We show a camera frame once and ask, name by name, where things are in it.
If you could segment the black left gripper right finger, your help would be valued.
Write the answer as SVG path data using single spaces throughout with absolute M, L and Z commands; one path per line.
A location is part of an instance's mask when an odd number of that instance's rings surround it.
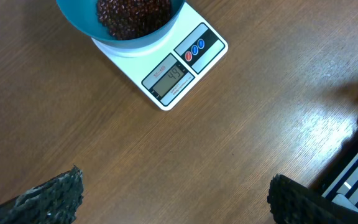
M 281 174 L 270 181 L 267 203 L 278 224 L 358 224 L 358 212 L 337 205 Z

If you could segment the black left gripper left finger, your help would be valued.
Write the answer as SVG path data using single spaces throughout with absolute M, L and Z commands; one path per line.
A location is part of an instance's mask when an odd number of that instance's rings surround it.
M 83 172 L 74 166 L 0 204 L 0 223 L 73 223 L 83 192 Z

